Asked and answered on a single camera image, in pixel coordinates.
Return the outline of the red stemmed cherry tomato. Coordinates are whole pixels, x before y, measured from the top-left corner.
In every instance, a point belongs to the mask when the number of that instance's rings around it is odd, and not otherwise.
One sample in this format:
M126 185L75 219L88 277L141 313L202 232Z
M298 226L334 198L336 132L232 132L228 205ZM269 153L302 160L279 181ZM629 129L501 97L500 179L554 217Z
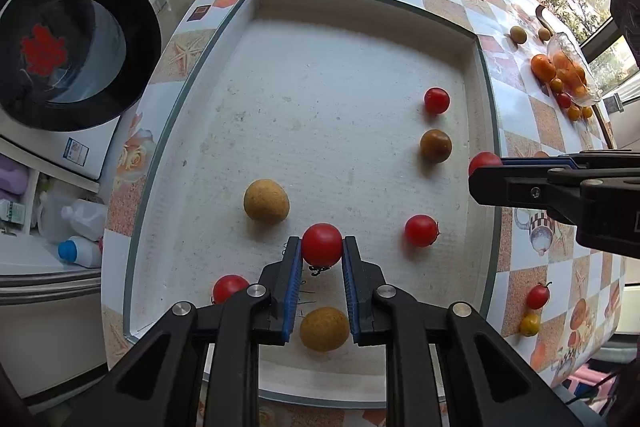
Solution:
M551 283L535 285L526 296L526 307L531 310L543 308L550 299Z

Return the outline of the yellow tomato near bowl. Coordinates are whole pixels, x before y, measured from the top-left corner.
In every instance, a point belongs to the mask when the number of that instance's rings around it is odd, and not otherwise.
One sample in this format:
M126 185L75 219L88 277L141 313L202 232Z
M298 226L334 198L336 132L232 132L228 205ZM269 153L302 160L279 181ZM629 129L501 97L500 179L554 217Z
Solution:
M582 118L582 109L579 106L571 105L567 109L566 115L571 122L576 122Z

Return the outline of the red tomato tray corner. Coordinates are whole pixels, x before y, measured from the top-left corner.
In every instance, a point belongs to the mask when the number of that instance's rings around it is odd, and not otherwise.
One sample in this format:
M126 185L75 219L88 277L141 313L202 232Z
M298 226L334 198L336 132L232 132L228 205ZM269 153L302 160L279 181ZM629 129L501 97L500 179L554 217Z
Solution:
M216 280L212 289L212 301L219 305L224 303L229 297L233 296L238 291L245 291L250 285L244 277L240 277L236 274L228 274L223 277L219 277Z

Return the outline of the tan longan fruit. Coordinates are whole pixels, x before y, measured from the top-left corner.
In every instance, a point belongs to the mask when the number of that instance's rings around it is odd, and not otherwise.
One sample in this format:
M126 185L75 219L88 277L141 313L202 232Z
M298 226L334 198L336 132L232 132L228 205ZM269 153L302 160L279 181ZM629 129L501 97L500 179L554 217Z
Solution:
M250 219L276 225L288 217L290 201L284 188L276 181L259 179L247 187L243 207Z
M329 352L343 346L349 333L348 318L341 310L332 307L311 311L299 327L303 345L317 352Z

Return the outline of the red tomato in tray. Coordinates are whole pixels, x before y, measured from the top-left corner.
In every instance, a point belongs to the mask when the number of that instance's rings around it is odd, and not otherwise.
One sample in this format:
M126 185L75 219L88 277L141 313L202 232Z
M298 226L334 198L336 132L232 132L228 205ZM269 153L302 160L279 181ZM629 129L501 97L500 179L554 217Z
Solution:
M414 247L431 246L438 236L438 223L431 216L414 215L405 224L405 238Z

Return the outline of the brown-green tomato in tray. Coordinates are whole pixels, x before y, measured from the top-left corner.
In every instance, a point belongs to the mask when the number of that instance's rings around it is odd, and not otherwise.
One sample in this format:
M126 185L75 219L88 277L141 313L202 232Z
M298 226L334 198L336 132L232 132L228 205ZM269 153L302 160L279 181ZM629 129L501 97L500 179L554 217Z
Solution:
M452 151L452 143L449 135L439 129L431 129L421 136L421 157L432 164L440 164L446 161Z

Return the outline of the glass fruit bowl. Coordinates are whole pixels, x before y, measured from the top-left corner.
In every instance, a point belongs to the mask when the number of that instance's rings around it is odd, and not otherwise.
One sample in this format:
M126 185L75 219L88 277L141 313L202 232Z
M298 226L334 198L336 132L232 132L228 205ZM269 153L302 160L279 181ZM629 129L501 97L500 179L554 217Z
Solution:
M563 89L579 106L591 106L601 100L587 63L565 32L556 32L547 44L547 55L556 67L556 77Z

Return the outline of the large orange mandarin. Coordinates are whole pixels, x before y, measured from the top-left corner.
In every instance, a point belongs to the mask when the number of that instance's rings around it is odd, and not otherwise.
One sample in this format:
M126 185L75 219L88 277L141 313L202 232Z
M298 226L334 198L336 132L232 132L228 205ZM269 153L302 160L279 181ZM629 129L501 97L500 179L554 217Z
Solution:
M530 69L541 82L548 83L556 76L556 67L546 54L536 54L530 58Z

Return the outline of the red tomato tray far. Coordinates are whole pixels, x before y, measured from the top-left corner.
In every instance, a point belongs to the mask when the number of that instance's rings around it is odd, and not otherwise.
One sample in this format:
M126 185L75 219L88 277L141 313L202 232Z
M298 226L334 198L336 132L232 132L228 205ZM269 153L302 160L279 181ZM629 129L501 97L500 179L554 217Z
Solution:
M439 87L430 88L424 94L424 105L429 114L440 115L446 113L450 106L449 93Z

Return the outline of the checkered printed tablecloth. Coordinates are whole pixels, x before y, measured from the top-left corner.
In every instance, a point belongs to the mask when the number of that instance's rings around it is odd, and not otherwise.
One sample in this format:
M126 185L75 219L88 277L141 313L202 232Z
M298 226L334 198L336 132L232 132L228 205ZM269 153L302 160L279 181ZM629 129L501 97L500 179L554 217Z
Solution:
M107 361L129 349L122 326L126 258L134 217L154 147L186 76L208 40L238 0L194 0L171 35L149 86L134 113L115 171L102 265L102 322ZM595 119L571 122L542 91L528 59L541 51L536 37L514 46L506 33L513 25L535 31L535 0L402 0L445 17L480 37L494 88L500 144L514 156L539 156L600 148ZM536 254L528 229L534 217L504 210L496 285L488 319L549 384L561 384L610 338L620 321L620 293L626 262L621 257L579 246L574 230L558 225L550 249ZM539 310L526 307L537 284L551 283L550 299ZM540 331L524 337L518 324L527 313L540 315Z

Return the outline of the green-brown fruit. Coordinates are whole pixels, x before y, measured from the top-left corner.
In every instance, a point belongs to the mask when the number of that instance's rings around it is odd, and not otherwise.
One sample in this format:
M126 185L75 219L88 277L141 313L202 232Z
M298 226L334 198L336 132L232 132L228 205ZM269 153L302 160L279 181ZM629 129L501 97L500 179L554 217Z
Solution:
M509 36L511 38L511 40L517 44L518 46L521 46L522 44L526 43L527 41L527 32L526 30L518 25L514 25L510 28L509 30Z

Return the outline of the yellow cherry tomato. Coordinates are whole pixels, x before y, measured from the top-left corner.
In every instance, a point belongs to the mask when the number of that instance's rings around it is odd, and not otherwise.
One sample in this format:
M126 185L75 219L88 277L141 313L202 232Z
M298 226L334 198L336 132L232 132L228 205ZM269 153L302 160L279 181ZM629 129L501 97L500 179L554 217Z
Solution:
M518 324L518 332L524 337L534 337L540 331L540 315L527 313Z

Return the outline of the grey shallow tray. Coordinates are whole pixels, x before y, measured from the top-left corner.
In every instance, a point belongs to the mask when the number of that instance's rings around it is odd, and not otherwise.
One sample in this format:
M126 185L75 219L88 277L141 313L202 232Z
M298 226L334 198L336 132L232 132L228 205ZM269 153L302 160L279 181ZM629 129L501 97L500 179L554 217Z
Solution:
M433 87L446 113L424 105ZM449 135L440 164L425 132ZM468 168L498 150L480 39L396 0L239 0L207 43L158 139L129 249L124 333L146 331L178 301L210 303L219 277L258 280L290 236L326 222L424 303L489 307L499 219L469 194ZM276 225L247 217L259 179L290 201ZM410 245L414 215L436 220Z

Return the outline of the white washing machine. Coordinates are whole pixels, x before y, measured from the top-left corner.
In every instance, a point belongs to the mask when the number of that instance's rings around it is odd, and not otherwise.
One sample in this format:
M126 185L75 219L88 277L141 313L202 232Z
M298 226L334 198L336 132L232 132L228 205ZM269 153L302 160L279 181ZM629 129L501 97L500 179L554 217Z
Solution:
M160 59L160 0L1 0L2 139L99 179Z

